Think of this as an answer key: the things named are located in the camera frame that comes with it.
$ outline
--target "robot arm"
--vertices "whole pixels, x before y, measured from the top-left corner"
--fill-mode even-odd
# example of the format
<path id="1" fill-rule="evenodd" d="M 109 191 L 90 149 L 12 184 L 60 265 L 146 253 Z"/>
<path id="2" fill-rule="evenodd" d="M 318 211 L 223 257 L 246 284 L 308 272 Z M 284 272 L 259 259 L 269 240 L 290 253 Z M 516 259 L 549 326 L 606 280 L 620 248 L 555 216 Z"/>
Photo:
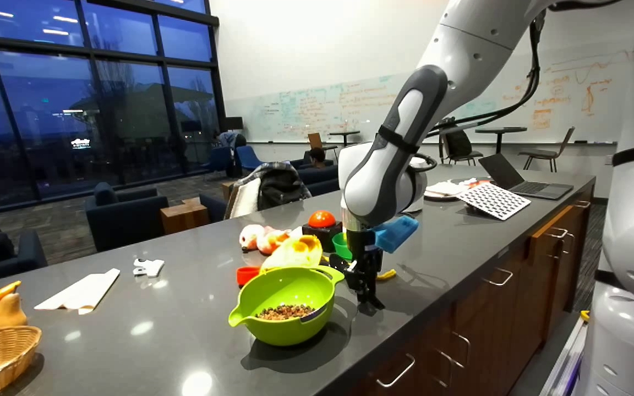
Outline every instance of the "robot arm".
<path id="1" fill-rule="evenodd" d="M 379 226 L 423 195 L 428 181 L 406 172 L 410 158 L 436 121 L 475 100 L 496 79 L 527 26 L 550 2 L 450 2 L 419 70 L 401 88 L 367 154 L 347 170 L 347 226 Z"/>

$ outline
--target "kitchen counter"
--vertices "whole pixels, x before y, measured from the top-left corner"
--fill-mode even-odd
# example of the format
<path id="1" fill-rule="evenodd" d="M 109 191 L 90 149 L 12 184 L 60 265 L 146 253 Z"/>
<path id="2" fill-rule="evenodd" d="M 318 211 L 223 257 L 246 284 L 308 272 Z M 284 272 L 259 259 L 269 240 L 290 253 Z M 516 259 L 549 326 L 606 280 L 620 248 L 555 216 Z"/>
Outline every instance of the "kitchen counter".
<path id="1" fill-rule="evenodd" d="M 434 170 L 430 182 L 469 174 Z M 594 182 L 590 176 L 524 176 L 569 182 L 574 191 Z M 388 308 L 366 317 L 341 284 L 327 330 L 306 346 L 284 349 L 256 344 L 244 328 L 227 326 L 237 295 L 236 267 L 263 259 L 240 250 L 237 234 L 248 222 L 292 228 L 314 209 L 341 213 L 340 193 L 4 278 L 0 287 L 22 280 L 25 310 L 44 330 L 35 369 L 12 392 L 319 393 L 415 317 L 466 293 L 466 278 L 522 245 L 565 200 L 532 200 L 507 222 L 471 213 L 458 200 L 428 200 L 416 213 L 420 228 L 395 256 L 384 257 L 384 269 L 398 271 L 396 280 L 379 284 Z M 166 259 L 160 278 L 133 278 L 135 256 Z M 122 276 L 92 315 L 34 310 L 84 276 L 109 269 L 122 269 Z"/>

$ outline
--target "office chair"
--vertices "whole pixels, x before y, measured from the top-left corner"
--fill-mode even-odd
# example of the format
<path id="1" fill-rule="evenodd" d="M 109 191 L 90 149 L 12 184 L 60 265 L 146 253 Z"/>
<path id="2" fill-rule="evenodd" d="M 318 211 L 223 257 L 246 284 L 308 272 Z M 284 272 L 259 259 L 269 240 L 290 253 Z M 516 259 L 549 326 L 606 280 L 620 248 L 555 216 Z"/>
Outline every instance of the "office chair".
<path id="1" fill-rule="evenodd" d="M 557 158 L 561 156 L 572 134 L 574 134 L 574 128 L 569 128 L 569 133 L 564 134 L 564 141 L 560 144 L 560 149 L 522 149 L 519 154 L 529 156 L 522 170 L 529 170 L 532 161 L 540 158 L 540 161 L 550 161 L 550 172 L 557 172 Z"/>
<path id="2" fill-rule="evenodd" d="M 465 130 L 453 130 L 453 133 L 440 134 L 440 161 L 445 166 L 453 166 L 458 161 L 466 161 L 469 166 L 475 166 L 477 156 L 484 156 L 484 154 L 473 152 L 473 146 L 471 146 Z"/>
<path id="3" fill-rule="evenodd" d="M 263 161 L 256 156 L 251 146 L 236 147 L 236 156 L 237 156 L 237 163 L 244 172 L 253 172 L 256 167 L 263 166 Z"/>

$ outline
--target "green colander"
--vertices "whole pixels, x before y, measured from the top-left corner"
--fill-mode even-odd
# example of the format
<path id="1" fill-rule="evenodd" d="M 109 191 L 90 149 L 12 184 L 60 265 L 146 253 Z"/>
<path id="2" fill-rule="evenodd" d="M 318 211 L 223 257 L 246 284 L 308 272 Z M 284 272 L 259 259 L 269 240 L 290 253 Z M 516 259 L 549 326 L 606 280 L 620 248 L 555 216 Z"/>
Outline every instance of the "green colander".
<path id="1" fill-rule="evenodd" d="M 298 346 L 313 339 L 332 317 L 334 288 L 343 276 L 328 267 L 276 269 L 253 278 L 237 293 L 237 304 L 229 312 L 229 326 L 240 324 L 269 346 Z M 281 304 L 311 306 L 313 315 L 288 321 L 263 321 L 258 315 Z"/>

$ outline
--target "person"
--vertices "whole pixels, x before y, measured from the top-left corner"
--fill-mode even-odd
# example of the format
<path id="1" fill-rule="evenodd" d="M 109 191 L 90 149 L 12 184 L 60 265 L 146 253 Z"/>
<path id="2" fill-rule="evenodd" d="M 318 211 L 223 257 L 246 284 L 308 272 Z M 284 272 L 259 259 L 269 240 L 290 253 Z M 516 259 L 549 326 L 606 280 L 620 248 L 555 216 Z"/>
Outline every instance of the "person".
<path id="1" fill-rule="evenodd" d="M 308 158 L 313 167 L 323 167 L 327 166 L 327 152 L 323 147 L 311 147 Z"/>

